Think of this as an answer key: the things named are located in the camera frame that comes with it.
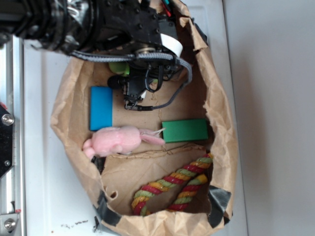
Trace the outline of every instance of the pink stuffed bunny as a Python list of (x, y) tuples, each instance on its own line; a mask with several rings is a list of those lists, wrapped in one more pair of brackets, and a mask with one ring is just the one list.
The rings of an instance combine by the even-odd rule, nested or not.
[(165, 141), (158, 137), (162, 130), (138, 129), (134, 126), (103, 128), (84, 142), (83, 152), (92, 159), (95, 155), (106, 157), (114, 153), (129, 154), (140, 146), (141, 141), (164, 145)]

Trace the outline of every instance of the white surface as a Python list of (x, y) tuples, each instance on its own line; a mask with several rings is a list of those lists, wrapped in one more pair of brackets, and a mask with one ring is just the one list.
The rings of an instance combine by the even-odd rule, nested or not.
[[(199, 26), (210, 35), (215, 66), (233, 104), (222, 2), (185, 2)], [(68, 58), (63, 55), (25, 50), (26, 201), (30, 236), (95, 235), (92, 204), (77, 180), (61, 142), (49, 127), (67, 62)], [(247, 235), (240, 171), (236, 188), (234, 217), (217, 236)]]
[(224, 3), (249, 236), (313, 236), (315, 1)]

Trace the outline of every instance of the rope toy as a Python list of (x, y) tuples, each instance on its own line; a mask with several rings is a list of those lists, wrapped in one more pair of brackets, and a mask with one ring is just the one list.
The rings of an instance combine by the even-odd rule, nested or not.
[(198, 190), (208, 181), (205, 174), (198, 175), (193, 180), (189, 181), (187, 186), (178, 194), (177, 199), (170, 205), (168, 211), (183, 211), (188, 207), (192, 198), (197, 194)]
[[(167, 192), (170, 188), (182, 184), (185, 181), (190, 180), (197, 174), (203, 173), (212, 164), (213, 156), (211, 153), (205, 154), (203, 157), (198, 158), (196, 161), (183, 166), (181, 169), (171, 173), (169, 176), (159, 179), (155, 182), (150, 182), (147, 185), (141, 187), (133, 196), (131, 204), (134, 215), (149, 215), (150, 211), (147, 210), (147, 201), (159, 195), (163, 192)], [(168, 210), (184, 210), (188, 203), (192, 200), (192, 197), (196, 195), (200, 189), (202, 183), (207, 182), (206, 176), (199, 175), (197, 178), (189, 182), (189, 184), (179, 194), (177, 200), (168, 208)]]

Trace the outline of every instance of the white wall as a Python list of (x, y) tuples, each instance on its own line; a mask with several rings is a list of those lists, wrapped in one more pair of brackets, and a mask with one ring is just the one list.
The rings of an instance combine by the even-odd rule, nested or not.
[(315, 1), (223, 3), (249, 236), (313, 236)]

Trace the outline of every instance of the paper bag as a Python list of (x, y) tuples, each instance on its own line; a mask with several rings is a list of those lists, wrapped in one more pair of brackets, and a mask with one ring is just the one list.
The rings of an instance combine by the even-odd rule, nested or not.
[[(162, 10), (159, 4), (153, 3)], [(106, 86), (113, 74), (105, 63), (79, 59), (72, 59), (64, 73), (51, 117), (51, 126), (63, 142), (99, 221), (121, 235), (205, 236), (223, 228), (224, 222), (232, 217), (238, 151), (229, 103), (210, 49), (192, 22), (188, 8), (179, 0), (173, 3), (179, 41), (184, 46), (182, 57), (193, 65), (192, 83), (170, 106), (150, 112), (126, 111), (123, 95), (114, 91), (113, 126), (134, 125), (158, 130), (166, 120), (207, 118), (208, 140), (162, 147), (143, 142), (131, 155), (107, 156), (100, 174), (82, 152), (82, 145), (92, 135), (89, 131), (91, 86)], [(183, 79), (185, 73), (177, 80), (164, 82), (158, 92), (147, 94), (142, 105), (165, 103)], [(132, 215), (132, 197), (142, 185), (169, 175), (208, 151), (214, 156), (212, 168), (207, 172), (209, 183), (198, 192), (185, 212), (164, 210), (180, 191), (179, 187), (148, 202), (155, 213), (145, 217)]]

